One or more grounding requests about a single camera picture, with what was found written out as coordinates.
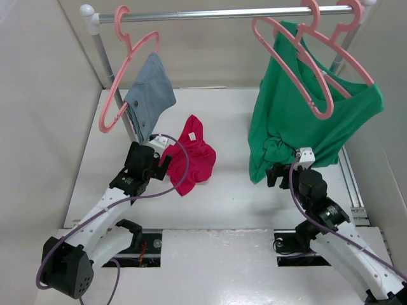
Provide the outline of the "metal clothes rack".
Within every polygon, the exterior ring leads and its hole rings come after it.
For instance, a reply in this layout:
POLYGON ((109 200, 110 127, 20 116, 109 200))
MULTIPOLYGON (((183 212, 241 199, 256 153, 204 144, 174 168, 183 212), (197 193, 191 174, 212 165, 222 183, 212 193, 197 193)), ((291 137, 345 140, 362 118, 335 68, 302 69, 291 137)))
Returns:
MULTIPOLYGON (((366 8, 365 16, 363 17, 362 23, 368 17, 371 8, 375 5, 375 1, 359 1, 366 8)), ((321 15, 340 15, 340 14, 352 14, 352 9, 349 6, 319 6, 321 9, 321 15)), ((98 51, 99 58, 105 69, 108 79, 113 84, 115 76, 117 73, 113 73, 109 59, 107 57, 106 49, 102 42, 102 38, 99 32, 99 25, 101 24, 114 24, 114 14, 113 15, 101 15, 95 12, 94 8, 89 4, 84 4, 80 7, 79 12, 81 16, 85 19, 86 27, 88 32, 93 38, 95 47, 98 51)), ((287 7, 287 8, 248 8, 248 9, 229 9, 229 10, 208 10, 208 11, 177 11, 170 13, 142 13, 142 14, 132 14, 124 15, 121 19, 121 24, 123 22, 158 22, 158 21, 171 21, 171 20, 194 20, 194 19, 220 19, 220 18, 255 18, 255 17, 285 17, 285 16, 303 16, 311 15, 310 8, 308 7, 287 7)), ((348 35, 346 33, 340 34, 338 38, 338 43, 349 48, 357 30, 352 34, 348 35)), ((331 72, 335 72, 343 59, 341 56, 336 55, 332 65, 331 72)), ((116 101, 118 108, 123 105, 123 99, 120 92, 116 91, 113 100, 116 101)), ((121 119, 124 123, 125 129, 127 131, 130 140, 136 140, 137 135, 134 132, 130 119, 126 113, 123 114, 121 119)))

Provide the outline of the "blue denim garment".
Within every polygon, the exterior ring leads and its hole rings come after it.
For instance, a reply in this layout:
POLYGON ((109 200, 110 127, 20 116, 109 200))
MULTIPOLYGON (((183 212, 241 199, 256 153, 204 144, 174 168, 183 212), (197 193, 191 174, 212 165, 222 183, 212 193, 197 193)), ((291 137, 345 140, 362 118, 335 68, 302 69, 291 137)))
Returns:
POLYGON ((144 144, 160 115, 176 104, 172 84, 157 53, 150 53, 124 101, 138 143, 144 144))

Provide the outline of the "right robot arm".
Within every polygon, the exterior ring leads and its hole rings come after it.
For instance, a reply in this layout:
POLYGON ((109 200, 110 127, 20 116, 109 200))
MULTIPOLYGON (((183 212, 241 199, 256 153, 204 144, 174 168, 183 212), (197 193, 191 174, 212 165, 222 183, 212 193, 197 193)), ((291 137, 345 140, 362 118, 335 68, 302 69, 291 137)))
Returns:
POLYGON ((305 220, 293 230, 274 232, 273 247, 283 259, 315 254, 330 264, 365 304, 406 304, 406 277, 373 253, 344 209, 327 193, 321 173, 277 163, 266 171, 267 185, 282 178, 305 220))

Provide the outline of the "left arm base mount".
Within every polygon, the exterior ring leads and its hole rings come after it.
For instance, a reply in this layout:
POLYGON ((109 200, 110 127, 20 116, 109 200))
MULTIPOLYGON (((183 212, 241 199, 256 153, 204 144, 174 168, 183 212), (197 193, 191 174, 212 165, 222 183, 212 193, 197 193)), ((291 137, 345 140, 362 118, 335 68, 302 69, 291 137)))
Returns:
POLYGON ((130 246, 113 259, 121 268, 159 268, 161 265, 162 229, 143 229, 142 226, 126 219, 118 221, 114 228, 123 228, 132 234, 130 246))

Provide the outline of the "red t shirt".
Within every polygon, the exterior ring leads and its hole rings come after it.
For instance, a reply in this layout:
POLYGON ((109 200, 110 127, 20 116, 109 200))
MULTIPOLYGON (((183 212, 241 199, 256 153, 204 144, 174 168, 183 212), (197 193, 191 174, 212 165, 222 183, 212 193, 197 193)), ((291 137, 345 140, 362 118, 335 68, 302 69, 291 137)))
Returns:
POLYGON ((169 145, 163 156, 171 156, 172 160, 167 175, 179 195, 187 195, 196 184, 210 179, 216 152, 204 140, 202 122, 194 115, 186 120, 184 129, 177 144, 169 145))

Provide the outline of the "pink hanger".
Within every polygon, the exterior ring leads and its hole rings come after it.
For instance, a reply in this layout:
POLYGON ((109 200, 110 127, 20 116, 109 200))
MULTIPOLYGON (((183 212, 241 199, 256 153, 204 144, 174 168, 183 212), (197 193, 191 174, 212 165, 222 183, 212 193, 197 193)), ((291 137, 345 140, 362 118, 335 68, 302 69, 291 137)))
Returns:
MULTIPOLYGON (((301 6, 310 8, 313 20, 310 25, 300 24, 298 26, 298 32, 295 36, 295 42, 298 46, 301 46, 301 39, 305 34, 308 34, 309 36, 322 42, 324 45, 335 51, 337 55, 341 56, 341 58, 344 59, 347 63, 349 63, 362 77, 362 80, 364 80, 367 85, 371 86, 373 85, 373 79, 367 73, 365 68, 363 68, 362 65, 349 53, 346 47, 338 43, 340 34, 346 33, 350 35, 359 28, 362 23, 363 17, 366 14, 366 8, 359 1, 337 1, 336 4, 338 6, 351 7, 353 19, 347 24, 342 22, 338 23, 332 35, 326 36, 318 30, 321 19, 321 9, 319 8, 317 1, 301 1, 301 6)), ((338 91, 341 91, 340 85, 335 80, 333 80, 332 77, 322 73, 322 69, 317 66, 316 60, 312 58, 309 51, 298 51, 296 58, 311 69, 315 78, 317 79, 320 88, 322 89, 325 101, 329 102, 332 100, 332 96, 328 87, 329 85, 332 85, 338 91)))
POLYGON ((110 124, 106 124, 106 116, 107 112, 111 106, 112 99, 118 89, 118 85, 120 84, 120 81, 122 77, 124 76, 124 73, 126 72, 128 65, 130 64, 131 60, 135 57, 137 52, 151 39, 155 39, 156 45, 155 45, 155 52, 157 53, 159 48, 160 48, 160 35, 158 31, 152 31, 148 34, 146 34, 142 39, 140 39, 137 43, 134 45, 131 42, 131 37, 129 33, 124 33, 121 28, 121 19, 124 15, 128 15, 130 13, 130 9, 128 6, 121 5, 117 8, 115 14, 114 14, 114 26, 115 26, 115 32, 117 38, 124 42, 126 47, 127 47, 127 56, 125 57, 121 67, 119 68, 117 75, 115 76, 115 79, 113 81, 113 84, 111 86, 111 89, 109 91, 109 94, 107 96, 107 100, 104 103, 104 106, 102 108, 102 112, 99 117, 99 130, 102 133, 109 133, 114 125, 121 119, 123 114, 128 108, 128 104, 126 102, 123 103, 122 106, 119 107, 119 111, 117 115, 114 117, 113 121, 110 124))
POLYGON ((331 117, 334 111, 334 101, 330 92, 327 79, 319 67, 313 56, 302 43, 303 33, 310 29, 317 29, 321 19, 320 9, 317 7, 316 1, 302 1, 302 5, 307 5, 311 9, 312 23, 294 24, 288 21, 278 21, 272 17, 255 17, 252 19, 251 27, 255 38, 265 47, 271 57, 280 65, 283 71, 299 91, 303 100, 309 106, 312 114, 319 120, 327 120, 331 117), (273 35, 276 42, 281 42, 281 46, 272 46, 259 32, 258 22, 264 22, 272 27, 273 35), (322 110, 319 109, 315 98, 311 95, 310 90, 305 86, 300 78, 299 72, 296 71, 298 62, 302 62, 308 67, 319 85, 326 106, 322 110))

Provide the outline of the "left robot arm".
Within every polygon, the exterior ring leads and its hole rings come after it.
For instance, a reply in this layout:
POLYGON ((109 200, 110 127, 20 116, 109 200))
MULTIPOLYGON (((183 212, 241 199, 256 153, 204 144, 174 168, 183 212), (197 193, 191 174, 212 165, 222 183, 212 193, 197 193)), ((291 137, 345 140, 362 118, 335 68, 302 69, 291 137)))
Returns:
POLYGON ((138 250, 142 227, 126 220, 124 214, 142 198, 151 179, 163 180, 171 160, 150 146, 133 142, 123 168, 99 202, 65 236, 45 242, 36 275, 38 288, 53 288, 79 299, 98 268, 123 250, 138 250))

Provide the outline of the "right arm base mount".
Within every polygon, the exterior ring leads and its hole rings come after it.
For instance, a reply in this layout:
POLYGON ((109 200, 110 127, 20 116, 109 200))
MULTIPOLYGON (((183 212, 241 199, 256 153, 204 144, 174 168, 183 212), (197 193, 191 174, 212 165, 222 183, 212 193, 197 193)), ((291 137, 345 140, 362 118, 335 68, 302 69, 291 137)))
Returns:
POLYGON ((329 262, 310 248, 310 242, 321 230, 305 220, 294 229, 273 230, 273 250, 278 267, 330 266, 329 262))

